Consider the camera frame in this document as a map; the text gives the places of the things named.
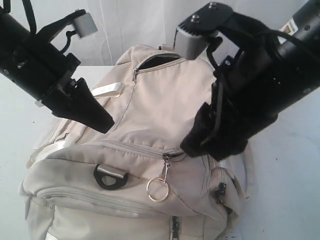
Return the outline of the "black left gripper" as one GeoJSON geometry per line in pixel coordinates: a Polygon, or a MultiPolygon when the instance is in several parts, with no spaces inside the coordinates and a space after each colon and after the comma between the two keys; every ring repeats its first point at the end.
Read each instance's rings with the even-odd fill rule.
{"type": "Polygon", "coordinates": [[[9,35],[9,79],[49,108],[58,118],[73,120],[100,133],[115,124],[92,95],[84,78],[72,79],[80,61],[29,32],[9,35]]]}

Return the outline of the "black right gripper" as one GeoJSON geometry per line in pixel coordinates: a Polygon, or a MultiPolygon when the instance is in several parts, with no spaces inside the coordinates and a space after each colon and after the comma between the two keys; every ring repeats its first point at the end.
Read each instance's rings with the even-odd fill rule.
{"type": "Polygon", "coordinates": [[[248,139],[273,124],[278,115],[267,96],[283,62],[276,50],[239,51],[214,66],[211,105],[203,103],[180,148],[190,157],[210,155],[217,161],[244,152],[248,139]]]}

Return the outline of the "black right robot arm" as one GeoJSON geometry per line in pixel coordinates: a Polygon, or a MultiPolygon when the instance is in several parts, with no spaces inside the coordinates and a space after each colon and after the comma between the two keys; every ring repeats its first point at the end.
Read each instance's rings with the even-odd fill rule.
{"type": "Polygon", "coordinates": [[[205,52],[215,77],[180,147],[221,161],[319,88],[320,3],[307,1],[278,30],[211,1],[177,26],[173,47],[187,60],[205,52]]]}

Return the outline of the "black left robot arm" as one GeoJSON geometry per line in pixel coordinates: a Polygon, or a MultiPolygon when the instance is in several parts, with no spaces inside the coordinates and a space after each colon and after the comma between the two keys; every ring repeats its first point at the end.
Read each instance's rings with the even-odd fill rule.
{"type": "Polygon", "coordinates": [[[68,52],[73,36],[97,32],[84,9],[37,28],[33,6],[23,1],[29,27],[23,27],[5,0],[0,8],[0,72],[58,117],[81,123],[100,133],[114,125],[112,116],[91,93],[84,78],[74,79],[80,60],[68,52]]]}

